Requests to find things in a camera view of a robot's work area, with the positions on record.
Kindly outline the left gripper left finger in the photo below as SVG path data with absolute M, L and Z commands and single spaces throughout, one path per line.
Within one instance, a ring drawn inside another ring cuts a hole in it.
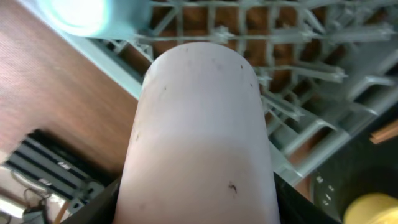
M 121 177 L 105 188 L 96 198 L 62 224 L 112 224 L 116 211 Z

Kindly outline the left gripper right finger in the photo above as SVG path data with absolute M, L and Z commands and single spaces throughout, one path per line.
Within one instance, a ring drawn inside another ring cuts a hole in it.
M 339 224 L 274 173 L 281 224 Z

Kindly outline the yellow bowl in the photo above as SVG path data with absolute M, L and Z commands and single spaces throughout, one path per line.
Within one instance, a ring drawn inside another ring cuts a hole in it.
M 344 224 L 397 224 L 397 199 L 382 193 L 354 200 L 343 216 Z

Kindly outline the pink plastic cup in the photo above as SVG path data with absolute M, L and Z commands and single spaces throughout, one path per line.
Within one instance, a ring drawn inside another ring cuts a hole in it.
M 115 223 L 279 223 L 259 85 L 237 52 L 174 47 L 148 69 Z

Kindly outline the blue plastic cup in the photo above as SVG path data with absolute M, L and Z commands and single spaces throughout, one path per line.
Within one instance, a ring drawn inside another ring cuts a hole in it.
M 39 0 L 45 17 L 75 36 L 126 40 L 149 27 L 148 0 Z

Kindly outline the grey plastic dishwasher rack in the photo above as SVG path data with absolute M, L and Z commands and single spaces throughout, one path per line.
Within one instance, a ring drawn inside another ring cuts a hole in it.
M 189 42 L 246 57 L 262 90 L 274 170 L 296 185 L 397 102 L 396 1 L 150 1 L 149 27 L 126 40 L 68 34 L 22 5 L 102 72 L 139 98 L 146 65 Z

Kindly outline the round black tray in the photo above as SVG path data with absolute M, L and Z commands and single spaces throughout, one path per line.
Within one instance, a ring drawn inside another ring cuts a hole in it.
M 310 198 L 316 207 L 337 223 L 357 198 L 382 193 L 397 198 L 397 138 L 380 144 L 371 132 L 397 119 L 397 105 L 332 155 L 314 171 Z

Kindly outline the black aluminium frame rail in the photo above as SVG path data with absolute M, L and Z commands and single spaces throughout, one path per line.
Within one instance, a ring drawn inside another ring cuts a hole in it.
M 111 183 L 105 171 L 39 129 L 25 136 L 4 165 L 68 201 L 71 213 L 79 211 Z

